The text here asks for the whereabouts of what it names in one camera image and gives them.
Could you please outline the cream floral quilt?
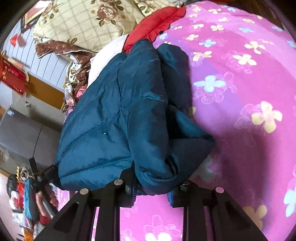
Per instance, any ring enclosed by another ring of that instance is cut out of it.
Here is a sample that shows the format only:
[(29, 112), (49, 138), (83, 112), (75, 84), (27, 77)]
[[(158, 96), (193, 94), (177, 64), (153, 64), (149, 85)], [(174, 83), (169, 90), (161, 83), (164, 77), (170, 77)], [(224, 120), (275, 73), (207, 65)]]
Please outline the cream floral quilt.
[(32, 37), (65, 42), (98, 52), (112, 40), (129, 34), (145, 17), (168, 7), (170, 1), (50, 1), (37, 21)]

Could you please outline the white pillow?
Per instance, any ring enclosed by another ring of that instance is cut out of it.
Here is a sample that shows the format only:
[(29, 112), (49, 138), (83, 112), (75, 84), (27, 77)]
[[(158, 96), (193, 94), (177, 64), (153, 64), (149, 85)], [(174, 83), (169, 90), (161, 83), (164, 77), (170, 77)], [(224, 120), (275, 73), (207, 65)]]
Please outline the white pillow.
[(109, 63), (109, 61), (121, 53), (125, 45), (128, 34), (120, 36), (106, 46), (104, 46), (93, 58), (90, 59), (90, 70), (88, 73), (87, 88), (97, 79), (103, 68)]

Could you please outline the red ruffled pillow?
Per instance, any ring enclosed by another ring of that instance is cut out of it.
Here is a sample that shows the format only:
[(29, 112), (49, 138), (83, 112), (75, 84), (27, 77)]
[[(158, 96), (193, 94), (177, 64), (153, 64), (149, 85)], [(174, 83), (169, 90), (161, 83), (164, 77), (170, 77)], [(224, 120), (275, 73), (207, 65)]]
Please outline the red ruffled pillow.
[(150, 42), (154, 42), (161, 33), (169, 29), (173, 22), (183, 18), (185, 13), (185, 7), (168, 6), (145, 17), (127, 37), (123, 53), (129, 53), (139, 40), (148, 39)]

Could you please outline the pink floral bed sheet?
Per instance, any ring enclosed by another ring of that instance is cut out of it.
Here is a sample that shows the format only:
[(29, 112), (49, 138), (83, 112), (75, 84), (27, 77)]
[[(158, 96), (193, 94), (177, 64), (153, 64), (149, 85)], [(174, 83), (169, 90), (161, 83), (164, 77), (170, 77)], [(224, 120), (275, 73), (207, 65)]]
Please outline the pink floral bed sheet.
[[(295, 226), (295, 42), (246, 11), (201, 1), (161, 33), (154, 47), (189, 59), (190, 119), (215, 145), (187, 179), (224, 188), (267, 240)], [(120, 210), (120, 240), (182, 240), (183, 208), (167, 193)]]

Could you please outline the red hanging banner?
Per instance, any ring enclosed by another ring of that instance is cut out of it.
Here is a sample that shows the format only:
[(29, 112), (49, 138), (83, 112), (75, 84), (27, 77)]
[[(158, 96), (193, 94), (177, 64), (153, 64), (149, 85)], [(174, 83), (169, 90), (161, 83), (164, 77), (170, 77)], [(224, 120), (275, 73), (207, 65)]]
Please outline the red hanging banner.
[(22, 69), (10, 63), (1, 53), (1, 83), (11, 88), (20, 96), (27, 93), (29, 75)]

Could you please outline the dark teal puffer jacket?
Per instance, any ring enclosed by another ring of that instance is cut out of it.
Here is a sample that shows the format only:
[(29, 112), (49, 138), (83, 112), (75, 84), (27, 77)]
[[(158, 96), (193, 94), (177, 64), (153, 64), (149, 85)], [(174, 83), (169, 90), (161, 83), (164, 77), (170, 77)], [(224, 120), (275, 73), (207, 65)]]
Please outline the dark teal puffer jacket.
[(140, 40), (116, 55), (63, 125), (55, 159), (61, 187), (96, 190), (133, 168), (138, 194), (170, 192), (215, 145), (190, 119), (191, 102), (181, 48)]

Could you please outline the grey refrigerator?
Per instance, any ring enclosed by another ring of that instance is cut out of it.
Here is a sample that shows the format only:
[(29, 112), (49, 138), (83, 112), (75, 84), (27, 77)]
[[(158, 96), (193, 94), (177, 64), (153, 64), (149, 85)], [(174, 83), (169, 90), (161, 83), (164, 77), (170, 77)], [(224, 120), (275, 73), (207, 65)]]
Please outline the grey refrigerator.
[(38, 169), (51, 166), (59, 145), (60, 132), (9, 108), (1, 120), (1, 148), (14, 165), (29, 166), (34, 158)]

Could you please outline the brown patterned blanket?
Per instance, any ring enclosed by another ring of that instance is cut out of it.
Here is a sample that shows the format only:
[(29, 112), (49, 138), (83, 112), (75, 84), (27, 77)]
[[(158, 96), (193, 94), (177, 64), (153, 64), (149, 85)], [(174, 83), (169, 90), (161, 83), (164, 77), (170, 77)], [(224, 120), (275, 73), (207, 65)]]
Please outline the brown patterned blanket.
[(69, 62), (63, 85), (64, 104), (61, 108), (62, 112), (66, 112), (67, 109), (75, 106), (81, 96), (80, 89), (83, 91), (86, 89), (91, 67), (90, 60), (95, 56), (95, 52), (76, 45), (77, 40), (77, 38), (70, 38), (62, 42), (47, 38), (34, 38), (36, 54), (39, 58), (48, 54), (56, 54)]

